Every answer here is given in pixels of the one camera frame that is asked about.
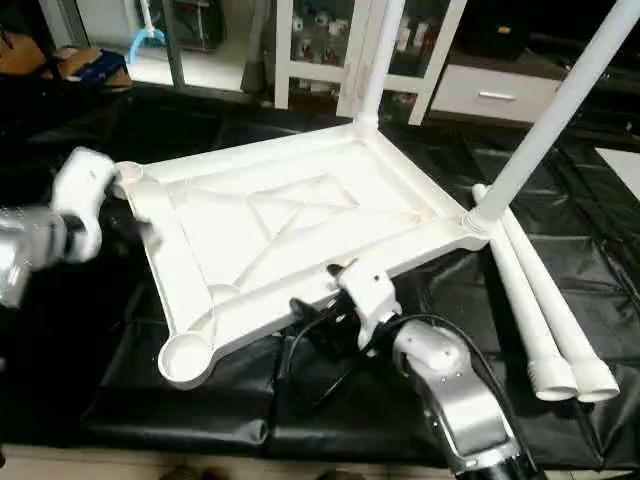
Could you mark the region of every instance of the silver robot arm segment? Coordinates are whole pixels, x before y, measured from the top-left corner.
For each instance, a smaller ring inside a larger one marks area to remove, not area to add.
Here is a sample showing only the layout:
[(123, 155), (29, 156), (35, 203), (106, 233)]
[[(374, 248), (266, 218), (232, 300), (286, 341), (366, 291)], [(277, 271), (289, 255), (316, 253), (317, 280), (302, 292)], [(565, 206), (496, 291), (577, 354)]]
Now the silver robot arm segment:
[(20, 306), (32, 271), (98, 253), (98, 214), (115, 172), (108, 157), (76, 148), (56, 176), (49, 207), (0, 209), (0, 304)]
[[(356, 261), (336, 276), (361, 322), (362, 348), (378, 325), (398, 318), (401, 308), (385, 272)], [(440, 442), (451, 471), (459, 478), (544, 478), (524, 454), (493, 391), (474, 371), (465, 341), (429, 323), (402, 323), (393, 340), (395, 365), (424, 404), (427, 424)]]

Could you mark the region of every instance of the black tablecloth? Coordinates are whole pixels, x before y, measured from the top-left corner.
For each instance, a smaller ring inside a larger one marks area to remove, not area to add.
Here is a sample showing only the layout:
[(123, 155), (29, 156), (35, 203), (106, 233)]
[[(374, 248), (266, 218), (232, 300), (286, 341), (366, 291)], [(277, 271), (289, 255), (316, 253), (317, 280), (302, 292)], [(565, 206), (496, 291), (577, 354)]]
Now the black tablecloth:
[[(27, 139), (20, 149), (2, 153), (2, 204), (46, 201), (56, 168), (79, 144), (116, 161), (146, 163), (344, 121), (150, 88), (101, 97), (90, 107), (73, 104), (58, 117), (33, 129), (16, 124), (13, 138)], [(524, 135), (450, 126), (383, 131), (465, 207), (472, 205), (471, 186), (490, 183)], [(108, 208), (127, 206), (112, 201)], [(636, 468), (637, 200), (591, 145), (567, 135), (513, 210), (595, 350), (611, 366), (620, 396), (596, 405), (534, 397), (511, 309), (486, 248), (455, 251), (395, 279), (398, 299), (406, 312), (429, 309), (448, 317), (477, 342), (504, 381), (543, 466)], [(0, 312), (0, 349), (7, 359), (0, 374), (0, 441), (442, 464), (418, 399), (384, 362), (360, 372), (318, 415), (296, 415), (283, 394), (282, 374), (292, 328), (224, 358), (202, 387), (173, 390), (156, 367), (168, 332), (141, 246), (123, 240), (117, 224), (106, 230), (96, 260), (37, 274), (24, 309)], [(332, 380), (337, 367), (311, 346), (303, 345), (301, 356), (309, 389)]]

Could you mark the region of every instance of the white plastic tube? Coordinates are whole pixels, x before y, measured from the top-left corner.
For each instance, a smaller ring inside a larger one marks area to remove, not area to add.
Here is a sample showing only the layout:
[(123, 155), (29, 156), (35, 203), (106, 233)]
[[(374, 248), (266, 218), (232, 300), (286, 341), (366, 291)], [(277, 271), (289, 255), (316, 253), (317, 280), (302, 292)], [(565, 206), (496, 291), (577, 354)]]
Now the white plastic tube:
[(356, 122), (371, 126), (374, 129), (378, 128), (378, 108), (384, 91), (384, 81), (396, 46), (398, 28), (404, 11), (404, 2), (405, 0), (387, 0), (378, 48), (376, 49), (376, 56), (369, 75), (369, 83), (367, 84), (360, 112), (356, 117)]
[[(473, 190), (474, 194), (477, 190), (481, 198), (486, 189), (476, 185)], [(620, 389), (609, 367), (593, 351), (576, 317), (511, 209), (507, 208), (501, 223), (560, 352), (571, 366), (578, 387), (578, 400), (601, 402), (615, 397)]]
[[(473, 188), (476, 203), (483, 194), (481, 189)], [(529, 357), (527, 370), (536, 397), (546, 401), (574, 397), (577, 388), (571, 368), (558, 351), (527, 277), (499, 222), (492, 231), (489, 244)]]
[(466, 218), (469, 225), (489, 231), (549, 151), (560, 132), (607, 67), (640, 18), (639, 0), (618, 0), (575, 66), (562, 82), (551, 105), (529, 130), (486, 198)]

